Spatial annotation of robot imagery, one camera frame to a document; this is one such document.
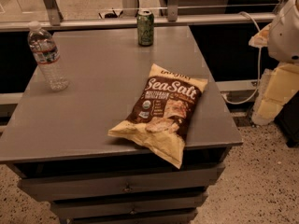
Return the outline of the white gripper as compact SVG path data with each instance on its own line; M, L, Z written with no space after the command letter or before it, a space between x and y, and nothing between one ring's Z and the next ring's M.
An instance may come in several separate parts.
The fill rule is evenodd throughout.
M267 125L299 91L298 0L289 0L270 27L265 26L254 35L249 40L249 45L254 48L268 46L269 56L283 62L274 70L264 70L253 106L253 123Z

